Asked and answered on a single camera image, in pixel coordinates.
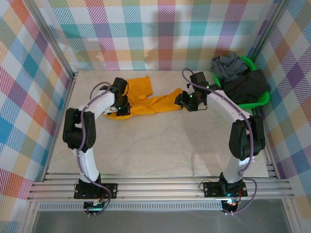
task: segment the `yellow cloth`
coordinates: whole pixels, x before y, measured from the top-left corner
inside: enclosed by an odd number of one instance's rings
[[[147,98],[152,95],[150,77],[129,79],[128,82],[128,101],[131,106],[131,114],[127,116],[117,116],[116,113],[105,115],[110,119],[125,120],[134,115],[148,115],[168,112],[181,109],[174,104],[176,96],[182,93],[182,89],[177,88],[169,95]]]

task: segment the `colorful plaid wall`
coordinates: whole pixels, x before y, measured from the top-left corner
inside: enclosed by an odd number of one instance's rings
[[[22,0],[0,0],[0,233],[21,226],[68,84]]]
[[[271,86],[265,129],[311,232],[311,1],[291,0],[257,62]]]
[[[277,7],[277,4],[280,2],[280,0],[274,0],[270,9],[269,9],[269,12],[268,14],[266,15],[266,18],[264,19],[257,35],[256,35],[256,38],[252,44],[252,47],[251,49],[249,50],[248,52],[248,57],[251,57],[252,53],[254,52],[259,40],[261,39],[261,37],[263,36],[263,33],[265,32],[265,30],[267,29],[267,27],[269,26],[269,22],[273,16],[273,14],[275,13],[275,10],[276,10],[276,7]]]
[[[247,54],[271,0],[36,2],[73,69],[207,70],[219,54]]]

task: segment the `aluminum rail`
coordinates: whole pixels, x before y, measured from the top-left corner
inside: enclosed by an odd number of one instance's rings
[[[294,197],[288,180],[279,180],[274,171],[268,178],[254,178],[258,184],[255,199],[285,199]],[[117,198],[112,201],[191,201],[227,200],[229,198],[205,198],[199,189],[202,180],[218,181],[218,177],[204,176],[136,176],[101,175],[102,183],[117,183]],[[44,182],[34,183],[28,201],[78,201],[73,198],[74,184],[79,174],[47,174]],[[252,181],[244,180],[249,200],[255,190]]]

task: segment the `green plastic bin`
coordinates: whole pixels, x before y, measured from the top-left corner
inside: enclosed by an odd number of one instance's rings
[[[247,57],[240,56],[240,58],[241,58],[241,60],[243,60],[246,63],[246,65],[248,67],[250,67],[251,71],[254,71],[257,69],[256,66],[254,65],[254,63],[250,59],[248,59]],[[218,86],[220,86],[220,82],[219,82],[219,79],[217,78],[216,74],[214,74],[214,79],[216,81],[216,84]],[[259,97],[257,103],[239,104],[239,107],[244,109],[244,110],[253,109],[253,108],[256,108],[258,106],[263,106],[263,105],[267,104],[269,102],[269,99],[270,99],[270,94],[269,94],[269,92],[266,91],[262,96]]]

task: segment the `cable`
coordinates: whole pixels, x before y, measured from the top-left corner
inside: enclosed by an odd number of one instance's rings
[[[81,158],[80,151],[82,150],[82,148],[83,148],[83,146],[84,146],[84,143],[85,143],[85,141],[86,141],[86,128],[85,128],[84,118],[83,118],[84,112],[85,112],[85,110],[86,110],[95,100],[97,100],[98,98],[100,98],[100,97],[102,97],[103,95],[105,95],[105,94],[110,90],[110,88],[111,88],[111,84],[110,84],[110,83],[107,83],[107,82],[99,83],[99,84],[97,84],[97,85],[92,89],[92,91],[91,91],[91,93],[90,93],[90,98],[92,97],[92,94],[93,94],[93,91],[95,90],[95,88],[98,87],[98,86],[101,85],[101,84],[107,84],[107,85],[109,85],[109,87],[108,87],[107,90],[105,90],[103,93],[101,93],[101,94],[95,96],[94,98],[92,98],[92,99],[86,104],[86,106],[82,109],[82,111],[81,111],[81,114],[80,114],[80,121],[81,121],[81,125],[82,125],[82,142],[81,142],[80,147],[79,147],[79,148],[77,149],[77,151],[76,151],[76,155],[77,155],[77,161],[78,161],[79,169],[80,169],[82,175],[83,175],[90,183],[92,183],[93,185],[96,185],[96,186],[98,186],[98,187],[104,189],[104,190],[108,193],[108,201],[107,201],[106,205],[104,206],[104,208],[103,208],[101,211],[99,211],[98,213],[93,213],[93,214],[91,214],[91,213],[88,211],[89,208],[87,208],[87,209],[86,209],[86,213],[88,214],[88,216],[97,216],[97,215],[101,214],[101,213],[107,208],[107,206],[109,205],[109,203],[110,203],[110,201],[111,201],[111,192],[110,192],[110,190],[109,190],[108,188],[106,188],[105,186],[103,186],[103,185],[101,185],[101,184],[98,184],[98,183],[94,182],[93,180],[91,180],[91,179],[85,174],[85,171],[84,171],[83,168],[82,168],[81,159],[80,159],[80,158]]]
[[[206,110],[206,109],[207,109],[207,105],[204,104],[204,106],[205,106],[205,108],[203,108],[203,109],[198,109],[198,111]]]
[[[200,189],[202,192],[204,192],[204,190],[203,190],[203,189],[201,189],[201,184],[202,184],[204,181],[211,182],[210,180],[206,180],[206,179],[201,181],[201,183],[199,184],[199,189]]]
[[[76,191],[78,191],[78,189],[77,189],[77,183],[78,183],[78,181],[77,181],[76,183],[74,183],[74,185],[73,185],[73,188],[74,188],[74,190],[76,190]]]
[[[239,192],[240,198],[239,198],[237,203],[239,203],[241,201],[241,197],[242,197],[241,190],[238,189],[238,192]]]
[[[245,120],[246,125],[247,125],[248,130],[249,130],[249,137],[250,137],[250,141],[251,141],[251,150],[250,150],[249,161],[248,161],[246,167],[243,168],[243,169],[241,169],[241,170],[238,172],[239,175],[242,176],[242,175],[241,175],[241,172],[246,171],[246,170],[249,168],[249,166],[250,166],[251,163],[252,163],[253,157],[254,157],[254,139],[253,139],[253,132],[252,132],[252,128],[251,128],[251,125],[250,125],[250,123],[249,123],[247,117],[244,115],[243,112],[241,112],[241,110],[240,110],[235,104],[233,104],[228,98],[226,98],[226,97],[223,96],[222,94],[220,94],[220,93],[218,93],[218,92],[216,92],[216,91],[214,91],[214,90],[212,90],[212,89],[206,88],[206,87],[204,87],[204,86],[197,85],[197,84],[191,82],[190,80],[188,80],[188,79],[186,78],[185,74],[184,74],[185,70],[190,71],[191,74],[193,74],[193,75],[194,75],[194,72],[193,72],[192,70],[188,69],[188,68],[184,68],[184,69],[181,71],[181,75],[183,76],[183,78],[184,78],[188,83],[190,83],[192,86],[196,86],[196,87],[201,88],[201,89],[203,89],[203,90],[207,90],[207,91],[209,91],[209,92],[211,92],[211,93],[213,93],[213,94],[219,96],[220,98],[222,98],[223,100],[225,100],[227,103],[229,103],[229,104],[231,105],[231,107],[233,107],[233,108],[237,111],[237,113],[238,113],[239,115],[241,115],[241,116],[243,117],[243,119]],[[251,179],[251,178],[244,178],[244,179],[245,179],[245,180],[248,180],[248,181],[254,182],[254,184],[255,184],[255,191],[254,191],[254,194],[253,194],[251,200],[248,202],[248,204],[247,204],[246,206],[244,206],[242,209],[236,211],[235,214],[237,214],[237,213],[239,213],[239,212],[245,210],[245,209],[250,205],[250,203],[252,203],[252,201],[254,200],[254,197],[255,197],[255,195],[256,195],[256,193],[257,193],[257,183],[256,183],[256,181],[255,181],[254,179]]]
[[[101,82],[101,83],[99,83],[99,84],[96,84],[95,87],[93,87],[93,89],[91,90],[91,93],[89,94],[89,99],[90,99],[90,100],[92,99],[92,94],[93,94],[93,92],[95,91],[95,89],[96,89],[99,85],[102,85],[102,84],[107,84],[107,85],[109,85],[108,90],[110,90],[111,84],[108,83],[108,82]]]

